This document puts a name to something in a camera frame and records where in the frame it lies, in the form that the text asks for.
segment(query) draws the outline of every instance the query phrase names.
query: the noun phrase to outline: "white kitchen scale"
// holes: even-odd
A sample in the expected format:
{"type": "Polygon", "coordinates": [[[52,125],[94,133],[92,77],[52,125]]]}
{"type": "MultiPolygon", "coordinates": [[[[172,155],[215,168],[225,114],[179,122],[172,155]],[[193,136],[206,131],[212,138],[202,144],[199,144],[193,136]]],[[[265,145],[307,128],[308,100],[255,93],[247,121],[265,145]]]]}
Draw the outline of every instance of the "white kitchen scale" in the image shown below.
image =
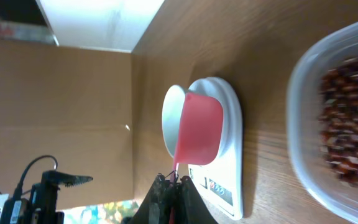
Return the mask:
{"type": "Polygon", "coordinates": [[[189,87],[193,93],[211,96],[223,107],[219,152],[205,166],[189,165],[189,174],[200,195],[233,220],[243,216],[242,207],[242,114],[236,93],[222,78],[208,77],[189,87]]]}

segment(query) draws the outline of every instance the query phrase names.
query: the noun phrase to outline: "clear plastic container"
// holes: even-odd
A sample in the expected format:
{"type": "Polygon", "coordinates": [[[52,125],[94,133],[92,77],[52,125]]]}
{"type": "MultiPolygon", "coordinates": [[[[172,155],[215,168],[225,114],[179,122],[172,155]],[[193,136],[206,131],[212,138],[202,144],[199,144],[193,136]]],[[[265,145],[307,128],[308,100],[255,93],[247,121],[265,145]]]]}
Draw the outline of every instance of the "clear plastic container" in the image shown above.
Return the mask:
{"type": "Polygon", "coordinates": [[[319,150],[317,117],[321,77],[346,57],[358,55],[358,22],[312,46],[299,60],[287,94],[288,145],[293,168],[307,191],[336,215],[358,223],[358,188],[333,176],[319,150]]]}

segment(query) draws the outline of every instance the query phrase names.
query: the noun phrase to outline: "black cable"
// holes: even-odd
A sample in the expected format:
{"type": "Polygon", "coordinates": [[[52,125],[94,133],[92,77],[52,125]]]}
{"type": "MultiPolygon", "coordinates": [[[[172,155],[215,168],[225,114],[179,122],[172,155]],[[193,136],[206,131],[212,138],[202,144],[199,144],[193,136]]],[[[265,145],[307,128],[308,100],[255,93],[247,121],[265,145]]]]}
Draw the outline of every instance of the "black cable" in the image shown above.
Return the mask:
{"type": "Polygon", "coordinates": [[[22,196],[23,196],[23,195],[26,195],[26,194],[28,194],[28,193],[30,193],[30,192],[31,192],[31,190],[26,190],[25,192],[23,192],[22,196]]]}
{"type": "Polygon", "coordinates": [[[27,167],[25,168],[25,170],[23,171],[23,174],[22,174],[22,177],[20,178],[20,181],[19,183],[17,184],[17,187],[13,193],[13,200],[20,200],[20,198],[22,197],[22,191],[23,191],[23,182],[24,182],[24,179],[25,179],[25,176],[27,175],[27,172],[29,171],[30,167],[32,165],[34,165],[37,161],[41,160],[41,159],[45,159],[45,158],[51,158],[55,161],[55,170],[57,169],[57,160],[54,156],[51,156],[51,155],[43,155],[43,156],[40,156],[40,157],[37,157],[35,158],[33,161],[31,161],[29,163],[29,165],[27,165],[27,167]]]}
{"type": "Polygon", "coordinates": [[[169,173],[165,178],[169,177],[173,172],[176,172],[176,170],[173,170],[171,173],[169,173]]]}

